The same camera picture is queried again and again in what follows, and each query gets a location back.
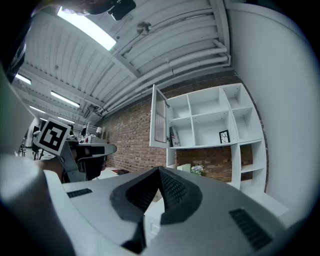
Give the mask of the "white shelving unit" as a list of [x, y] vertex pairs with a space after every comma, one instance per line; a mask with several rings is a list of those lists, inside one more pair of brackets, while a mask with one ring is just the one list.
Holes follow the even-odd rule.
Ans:
[[[166, 148], [166, 164], [175, 165], [177, 150], [228, 146], [231, 151], [230, 184], [240, 190], [241, 181], [265, 191], [267, 153], [262, 125], [244, 85], [234, 83], [166, 98], [168, 137], [175, 127], [180, 140]], [[219, 132], [228, 130], [230, 143], [221, 144]]]

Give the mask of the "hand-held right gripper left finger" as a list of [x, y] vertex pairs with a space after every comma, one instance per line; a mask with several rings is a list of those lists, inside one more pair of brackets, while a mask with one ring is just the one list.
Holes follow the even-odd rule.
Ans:
[[81, 216], [112, 243], [140, 253], [160, 231], [159, 189], [149, 169], [63, 185]]

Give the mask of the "person's left forearm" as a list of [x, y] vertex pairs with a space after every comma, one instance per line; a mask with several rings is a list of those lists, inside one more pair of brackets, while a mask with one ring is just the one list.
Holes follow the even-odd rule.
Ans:
[[57, 157], [35, 160], [34, 162], [40, 167], [41, 170], [52, 171], [58, 175], [61, 182], [63, 181], [64, 167]]

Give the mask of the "pale flower bouquet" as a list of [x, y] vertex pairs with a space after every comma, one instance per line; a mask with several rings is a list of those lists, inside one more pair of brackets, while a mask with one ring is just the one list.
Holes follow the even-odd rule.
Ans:
[[190, 169], [190, 172], [197, 176], [203, 176], [203, 174], [205, 173], [205, 167], [202, 164], [198, 164], [198, 165], [192, 166]]

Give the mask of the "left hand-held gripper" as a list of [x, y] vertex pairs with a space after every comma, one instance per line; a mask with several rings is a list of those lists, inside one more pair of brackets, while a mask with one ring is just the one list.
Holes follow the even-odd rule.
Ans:
[[79, 143], [69, 137], [71, 126], [49, 119], [36, 135], [35, 144], [57, 157], [63, 165], [61, 183], [91, 181], [106, 169], [106, 156], [114, 154], [114, 144]]

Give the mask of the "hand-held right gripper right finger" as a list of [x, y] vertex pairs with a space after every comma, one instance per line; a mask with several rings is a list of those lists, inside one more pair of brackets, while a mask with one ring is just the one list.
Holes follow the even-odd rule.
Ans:
[[272, 254], [285, 228], [262, 205], [233, 186], [159, 167], [164, 202], [159, 232], [146, 256]]

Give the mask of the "round ceiling detector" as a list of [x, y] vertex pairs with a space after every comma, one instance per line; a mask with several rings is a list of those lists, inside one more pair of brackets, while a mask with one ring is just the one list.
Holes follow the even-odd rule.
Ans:
[[149, 22], [142, 21], [137, 24], [136, 31], [140, 36], [147, 36], [152, 30], [152, 25]]

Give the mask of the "person's black shirt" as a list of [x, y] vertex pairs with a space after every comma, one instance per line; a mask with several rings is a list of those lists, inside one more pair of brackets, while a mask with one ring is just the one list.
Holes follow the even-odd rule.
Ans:
[[0, 57], [2, 67], [10, 84], [13, 82], [21, 65], [24, 63], [27, 48], [27, 35], [30, 28], [31, 23], [29, 22], [15, 31], [14, 36], [9, 40], [9, 46]]

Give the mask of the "white glass cabinet door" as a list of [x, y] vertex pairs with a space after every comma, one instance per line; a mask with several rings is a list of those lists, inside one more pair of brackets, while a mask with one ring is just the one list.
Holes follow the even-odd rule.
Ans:
[[167, 98], [163, 93], [153, 85], [152, 100], [151, 100], [151, 115], [150, 115], [150, 136], [149, 146], [157, 148], [168, 148], [169, 142], [167, 139]]

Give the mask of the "flag print book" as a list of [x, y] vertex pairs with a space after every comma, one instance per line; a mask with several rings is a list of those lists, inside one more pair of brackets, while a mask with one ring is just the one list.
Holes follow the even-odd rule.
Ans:
[[180, 139], [177, 129], [174, 126], [169, 127], [172, 147], [180, 147]]

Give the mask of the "bundle of white ceiling pipes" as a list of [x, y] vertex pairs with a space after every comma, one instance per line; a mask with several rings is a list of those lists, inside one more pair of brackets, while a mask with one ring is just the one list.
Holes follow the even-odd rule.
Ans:
[[207, 55], [216, 55], [216, 54], [224, 54], [228, 52], [228, 48], [217, 41], [216, 39], [213, 40], [214, 44], [216, 45], [216, 48], [209, 48], [201, 51], [196, 51], [189, 53], [187, 55], [183, 55], [181, 57], [178, 57], [176, 59], [170, 60], [168, 63], [163, 63], [159, 65], [158, 67], [152, 69], [151, 71], [147, 72], [140, 78], [133, 81], [131, 84], [129, 84], [127, 87], [125, 87], [115, 98], [113, 98], [111, 101], [108, 101], [100, 110], [99, 113], [102, 115], [105, 115], [108, 112], [108, 107], [111, 105], [111, 103], [114, 103], [117, 99], [121, 98], [123, 95], [125, 95], [127, 92], [130, 92], [133, 90], [137, 85], [141, 84], [142, 82], [146, 81], [147, 79], [157, 76], [159, 77], [159, 73], [165, 70], [171, 70], [173, 67], [186, 63], [187, 61], [195, 60], [200, 57], [204, 57]]

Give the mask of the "black framed branch picture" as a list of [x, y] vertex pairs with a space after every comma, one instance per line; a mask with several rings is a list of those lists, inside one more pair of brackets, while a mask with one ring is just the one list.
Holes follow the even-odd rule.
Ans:
[[228, 130], [223, 130], [219, 132], [219, 139], [221, 144], [227, 144], [230, 143], [230, 135]]

